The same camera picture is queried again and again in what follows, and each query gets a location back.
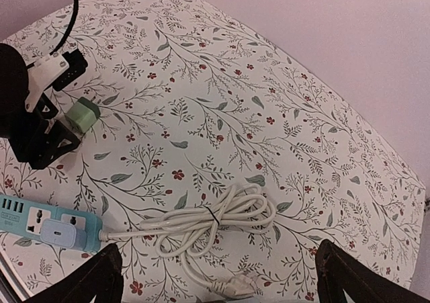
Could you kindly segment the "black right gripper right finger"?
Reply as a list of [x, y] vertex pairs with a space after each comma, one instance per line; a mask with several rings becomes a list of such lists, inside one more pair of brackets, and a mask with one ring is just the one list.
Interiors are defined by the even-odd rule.
[[325, 239], [315, 256], [320, 302], [428, 302], [374, 273], [335, 243]]

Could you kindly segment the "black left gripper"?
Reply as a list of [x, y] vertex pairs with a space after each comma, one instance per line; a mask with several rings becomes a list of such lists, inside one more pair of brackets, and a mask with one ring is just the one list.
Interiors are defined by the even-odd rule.
[[30, 163], [33, 169], [45, 169], [78, 148], [79, 138], [59, 120], [45, 134], [48, 119], [57, 114], [58, 109], [43, 93], [32, 112], [22, 110], [15, 117], [8, 141], [18, 162]]

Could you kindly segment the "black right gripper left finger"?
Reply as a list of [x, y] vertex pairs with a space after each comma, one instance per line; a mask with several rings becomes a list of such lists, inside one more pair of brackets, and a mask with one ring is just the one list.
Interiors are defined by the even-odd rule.
[[121, 302], [124, 291], [122, 256], [109, 244], [57, 284], [27, 302]]

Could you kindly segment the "light green cube adapter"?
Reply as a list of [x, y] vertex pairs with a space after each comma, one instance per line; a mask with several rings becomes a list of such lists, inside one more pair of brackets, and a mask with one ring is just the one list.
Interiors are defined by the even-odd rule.
[[80, 134], [86, 134], [101, 115], [99, 106], [85, 97], [80, 97], [66, 112], [67, 122]]

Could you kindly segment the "small blue cube adapter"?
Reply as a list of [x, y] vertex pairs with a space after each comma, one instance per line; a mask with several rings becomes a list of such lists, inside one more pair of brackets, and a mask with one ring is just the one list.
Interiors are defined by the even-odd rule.
[[40, 240], [65, 249], [83, 250], [87, 244], [87, 233], [75, 225], [46, 219], [40, 229]]

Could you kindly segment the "teal power strip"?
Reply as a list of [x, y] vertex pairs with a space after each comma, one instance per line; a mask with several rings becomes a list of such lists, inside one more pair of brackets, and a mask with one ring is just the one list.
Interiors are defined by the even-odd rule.
[[78, 251], [96, 253], [100, 250], [99, 232], [103, 223], [97, 215], [1, 195], [2, 231], [41, 242], [40, 229], [46, 219], [66, 222], [84, 230], [87, 233], [87, 244], [83, 250]]

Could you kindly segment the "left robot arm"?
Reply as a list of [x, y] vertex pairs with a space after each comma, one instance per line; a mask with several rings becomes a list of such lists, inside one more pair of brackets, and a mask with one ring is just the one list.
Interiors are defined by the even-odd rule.
[[44, 93], [68, 69], [68, 60], [56, 52], [27, 67], [14, 47], [1, 44], [1, 137], [16, 159], [33, 169], [46, 168], [80, 145], [55, 118], [58, 109]]

